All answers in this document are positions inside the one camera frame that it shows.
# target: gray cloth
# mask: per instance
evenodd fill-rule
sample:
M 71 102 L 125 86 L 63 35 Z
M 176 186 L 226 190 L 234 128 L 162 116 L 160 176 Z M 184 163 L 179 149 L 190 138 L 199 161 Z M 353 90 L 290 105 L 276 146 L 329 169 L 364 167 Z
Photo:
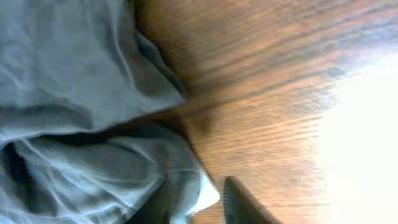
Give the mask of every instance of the gray cloth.
M 185 223 L 219 199 L 165 128 L 57 137 L 183 102 L 133 18 L 123 0 L 0 0 L 0 223 L 124 223 L 142 207 L 135 223 Z

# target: garment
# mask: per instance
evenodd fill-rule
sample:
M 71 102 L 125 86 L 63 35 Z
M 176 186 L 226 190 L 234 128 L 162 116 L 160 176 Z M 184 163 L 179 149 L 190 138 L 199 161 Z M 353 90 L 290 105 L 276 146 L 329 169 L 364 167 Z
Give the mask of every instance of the garment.
M 219 199 L 165 128 L 73 142 L 184 102 L 132 12 L 123 0 L 0 0 L 0 223 L 124 223 L 144 204 L 165 205 L 151 220 L 185 223 Z

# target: folded fabric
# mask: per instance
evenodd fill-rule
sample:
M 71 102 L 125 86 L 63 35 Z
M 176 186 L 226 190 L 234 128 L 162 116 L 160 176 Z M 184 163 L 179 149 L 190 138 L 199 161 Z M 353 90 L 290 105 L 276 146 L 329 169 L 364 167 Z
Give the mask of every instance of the folded fabric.
M 184 101 L 128 1 L 0 0 L 0 31 L 0 223 L 124 223 L 139 210 L 135 223 L 186 223 L 219 199 L 165 128 L 74 141 Z

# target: clothing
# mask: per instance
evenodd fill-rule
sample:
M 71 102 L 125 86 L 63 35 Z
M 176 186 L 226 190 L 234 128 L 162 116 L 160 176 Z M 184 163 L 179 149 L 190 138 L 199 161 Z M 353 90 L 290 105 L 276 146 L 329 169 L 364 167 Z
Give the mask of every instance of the clothing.
M 153 204 L 167 211 L 148 218 L 185 223 L 219 199 L 188 143 L 165 128 L 73 142 L 184 101 L 130 9 L 0 0 L 0 223 L 124 223 L 159 189 Z

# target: wooden table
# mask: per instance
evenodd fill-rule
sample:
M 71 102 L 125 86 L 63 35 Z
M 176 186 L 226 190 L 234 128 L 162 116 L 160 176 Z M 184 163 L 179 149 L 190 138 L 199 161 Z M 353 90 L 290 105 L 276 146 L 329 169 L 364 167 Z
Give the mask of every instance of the wooden table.
M 141 0 L 136 18 L 191 96 L 163 116 L 220 190 L 237 177 L 282 223 L 394 223 L 397 4 Z

